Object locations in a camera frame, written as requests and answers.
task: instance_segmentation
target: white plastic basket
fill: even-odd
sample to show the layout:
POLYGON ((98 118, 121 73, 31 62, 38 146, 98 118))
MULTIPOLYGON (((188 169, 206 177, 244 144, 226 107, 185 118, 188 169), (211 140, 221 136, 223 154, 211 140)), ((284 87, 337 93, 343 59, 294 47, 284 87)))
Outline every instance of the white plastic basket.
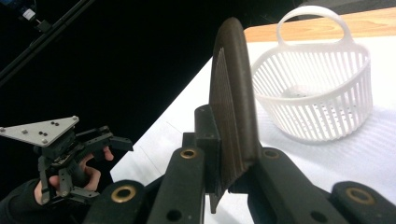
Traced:
POLYGON ((370 55, 345 22, 325 7, 298 7, 276 27, 278 46, 252 65, 256 99, 275 125, 299 140, 338 139, 357 130, 373 107, 370 55), (284 21, 301 15, 332 19, 344 31, 335 43, 290 45, 284 21))

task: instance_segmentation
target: basket handle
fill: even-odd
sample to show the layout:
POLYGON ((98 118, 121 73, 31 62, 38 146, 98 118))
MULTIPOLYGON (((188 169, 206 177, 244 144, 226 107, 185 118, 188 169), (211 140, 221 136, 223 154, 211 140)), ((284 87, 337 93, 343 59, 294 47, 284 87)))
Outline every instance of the basket handle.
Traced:
POLYGON ((277 37, 277 41, 278 41, 279 45, 287 45, 285 40, 280 35, 280 28, 281 28, 283 22, 287 21, 290 18, 293 18, 296 16, 301 16, 301 15, 321 16, 321 17, 329 18, 329 19, 335 21, 338 25, 341 26, 341 28, 343 28, 343 31, 344 31, 344 37, 339 42, 348 42, 348 43, 354 42, 352 35, 350 34, 349 28, 347 27, 347 24, 343 21, 343 19, 339 15, 337 15, 335 12, 327 9, 326 7, 306 6, 306 7, 297 7, 294 10, 290 11, 277 24, 276 37, 277 37))

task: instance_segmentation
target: metal plate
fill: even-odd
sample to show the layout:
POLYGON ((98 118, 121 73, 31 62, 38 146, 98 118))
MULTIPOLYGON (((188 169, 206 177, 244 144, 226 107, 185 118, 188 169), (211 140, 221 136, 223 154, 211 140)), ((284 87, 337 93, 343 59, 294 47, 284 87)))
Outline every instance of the metal plate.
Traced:
POLYGON ((210 82, 209 104, 221 138, 221 190, 211 195, 212 213, 225 190, 259 158, 254 103, 244 31, 230 18, 219 28, 210 82))
POLYGON ((47 147, 63 133, 74 127, 78 117, 52 119, 38 123, 0 128, 0 136, 12 138, 39 147, 47 147))

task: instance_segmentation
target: human hand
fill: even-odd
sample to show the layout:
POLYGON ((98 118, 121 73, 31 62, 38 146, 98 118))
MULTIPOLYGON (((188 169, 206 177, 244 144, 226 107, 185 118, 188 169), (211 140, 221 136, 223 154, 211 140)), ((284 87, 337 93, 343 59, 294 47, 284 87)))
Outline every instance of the human hand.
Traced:
MULTIPOLYGON (((113 154, 111 153, 111 150, 109 147, 104 147, 103 152, 105 153, 105 159, 107 161, 112 161, 114 159, 113 154)), ((79 167, 81 170, 87 174, 90 177, 89 183, 84 187, 84 189, 87 190, 92 190, 95 191, 98 187, 99 184, 99 179, 101 176, 100 171, 92 168, 91 166, 87 166, 87 162, 93 158, 93 155, 90 153, 87 155, 80 163, 79 167)), ((60 180, 58 175, 53 175, 49 178, 49 183, 56 188, 56 192, 58 194, 59 189, 60 189, 60 180)), ((35 200, 37 201, 38 204, 42 204, 41 198, 42 198, 42 184, 41 180, 38 182, 37 186, 35 187, 35 200)))

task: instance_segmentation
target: black background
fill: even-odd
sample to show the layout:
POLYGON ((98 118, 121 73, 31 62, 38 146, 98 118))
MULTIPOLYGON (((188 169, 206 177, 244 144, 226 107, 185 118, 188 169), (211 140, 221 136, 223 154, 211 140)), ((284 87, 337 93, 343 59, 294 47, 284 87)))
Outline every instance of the black background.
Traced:
MULTIPOLYGON (((37 0, 41 20, 56 22, 77 1, 37 0)), ((212 55, 229 17, 244 28, 276 23, 297 0, 97 0, 62 36, 0 87, 0 127, 79 116, 76 133, 108 125, 136 142, 212 55)), ((32 24, 0 7, 0 65, 39 36, 32 24)), ((38 177, 32 146, 0 139, 1 197, 38 177)), ((110 184, 114 161, 91 162, 110 184)))

